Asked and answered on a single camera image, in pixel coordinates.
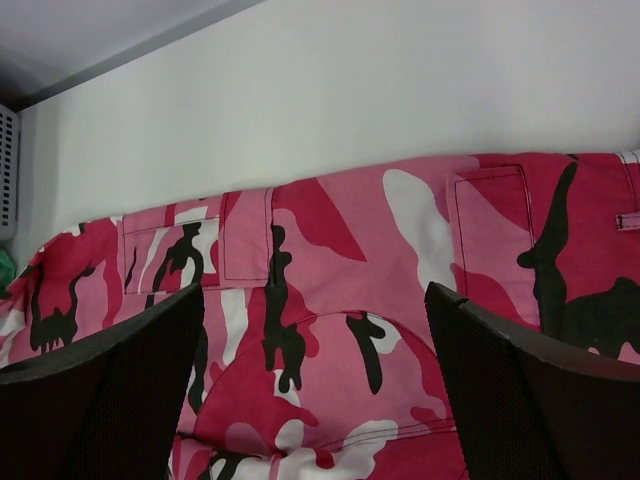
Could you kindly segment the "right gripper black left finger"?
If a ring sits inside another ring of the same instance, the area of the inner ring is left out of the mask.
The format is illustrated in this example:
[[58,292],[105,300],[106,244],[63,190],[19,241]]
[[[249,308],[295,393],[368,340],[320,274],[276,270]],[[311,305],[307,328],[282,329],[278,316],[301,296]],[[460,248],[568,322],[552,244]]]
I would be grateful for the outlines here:
[[1,371],[4,479],[163,479],[203,325],[191,285]]

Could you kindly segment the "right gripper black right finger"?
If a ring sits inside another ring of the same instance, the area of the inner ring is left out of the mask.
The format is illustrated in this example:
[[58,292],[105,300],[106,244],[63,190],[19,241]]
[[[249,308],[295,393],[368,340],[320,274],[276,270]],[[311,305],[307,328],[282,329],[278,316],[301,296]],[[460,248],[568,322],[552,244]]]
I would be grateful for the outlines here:
[[432,282],[431,336],[471,479],[636,479],[639,368]]

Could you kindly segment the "pink camouflage trousers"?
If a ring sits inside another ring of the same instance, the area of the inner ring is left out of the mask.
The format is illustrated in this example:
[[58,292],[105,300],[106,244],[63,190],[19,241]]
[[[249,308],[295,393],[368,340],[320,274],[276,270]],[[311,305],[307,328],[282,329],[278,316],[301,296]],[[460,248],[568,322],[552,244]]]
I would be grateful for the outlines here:
[[1,361],[204,293],[173,479],[463,479],[424,296],[639,359],[639,155],[426,157],[80,223],[1,295]]

